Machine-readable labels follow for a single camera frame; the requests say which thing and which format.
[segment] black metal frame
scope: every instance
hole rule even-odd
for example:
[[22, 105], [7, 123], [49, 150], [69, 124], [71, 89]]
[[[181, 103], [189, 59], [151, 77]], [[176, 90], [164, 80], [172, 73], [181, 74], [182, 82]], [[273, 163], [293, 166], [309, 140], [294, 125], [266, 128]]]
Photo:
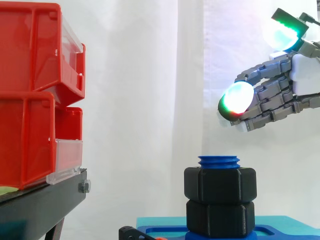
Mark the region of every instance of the black metal frame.
[[64, 217], [86, 198], [83, 181], [87, 170], [55, 185], [0, 196], [0, 239], [59, 240]]

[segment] white curtain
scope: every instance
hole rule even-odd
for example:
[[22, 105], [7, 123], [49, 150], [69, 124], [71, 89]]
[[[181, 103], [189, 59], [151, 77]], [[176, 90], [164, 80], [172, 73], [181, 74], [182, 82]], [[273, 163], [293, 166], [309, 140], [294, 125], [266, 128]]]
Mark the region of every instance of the white curtain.
[[277, 7], [316, 16], [316, 0], [57, 2], [86, 44], [86, 99], [76, 106], [92, 181], [62, 240], [117, 239], [136, 217], [184, 216], [184, 169], [216, 154], [256, 170], [257, 215], [320, 227], [320, 110], [247, 134], [216, 119], [223, 91], [272, 51], [261, 37], [264, 19]]

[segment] red storage bin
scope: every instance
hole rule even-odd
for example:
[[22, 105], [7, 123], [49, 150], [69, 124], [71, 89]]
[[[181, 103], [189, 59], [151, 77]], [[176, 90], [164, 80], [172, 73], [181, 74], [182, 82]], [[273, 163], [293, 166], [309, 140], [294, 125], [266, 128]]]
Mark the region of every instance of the red storage bin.
[[55, 3], [0, 1], [0, 91], [47, 91], [57, 105], [85, 97], [85, 46]]
[[0, 187], [24, 189], [80, 173], [82, 110], [49, 92], [0, 92]]

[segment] blue base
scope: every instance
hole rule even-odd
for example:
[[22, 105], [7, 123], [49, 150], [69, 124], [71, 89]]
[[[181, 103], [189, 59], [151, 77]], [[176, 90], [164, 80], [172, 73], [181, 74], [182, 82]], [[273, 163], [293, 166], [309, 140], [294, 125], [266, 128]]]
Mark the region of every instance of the blue base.
[[[257, 216], [255, 229], [243, 240], [320, 240], [320, 229], [287, 216]], [[185, 217], [141, 217], [137, 229], [153, 238], [168, 240], [209, 240], [188, 232]]]

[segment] blue screw thread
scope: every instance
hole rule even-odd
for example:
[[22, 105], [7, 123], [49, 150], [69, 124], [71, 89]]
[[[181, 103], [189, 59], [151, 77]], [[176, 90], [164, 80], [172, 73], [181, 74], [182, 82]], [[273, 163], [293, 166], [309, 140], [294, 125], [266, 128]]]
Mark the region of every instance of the blue screw thread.
[[202, 169], [238, 169], [237, 156], [199, 156]]

